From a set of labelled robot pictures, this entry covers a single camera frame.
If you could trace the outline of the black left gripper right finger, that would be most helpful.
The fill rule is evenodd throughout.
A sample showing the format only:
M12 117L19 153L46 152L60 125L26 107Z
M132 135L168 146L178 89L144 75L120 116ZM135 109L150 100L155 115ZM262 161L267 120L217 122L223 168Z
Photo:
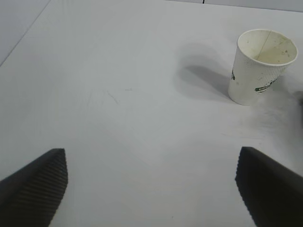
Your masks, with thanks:
M257 227L303 225L303 178L253 147L242 147L236 185Z

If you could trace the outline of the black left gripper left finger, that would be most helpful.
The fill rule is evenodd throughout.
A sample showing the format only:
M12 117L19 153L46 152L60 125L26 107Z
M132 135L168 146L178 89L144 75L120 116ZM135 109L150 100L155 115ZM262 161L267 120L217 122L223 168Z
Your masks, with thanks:
M66 154L54 148L0 182L2 227L47 227L68 185Z

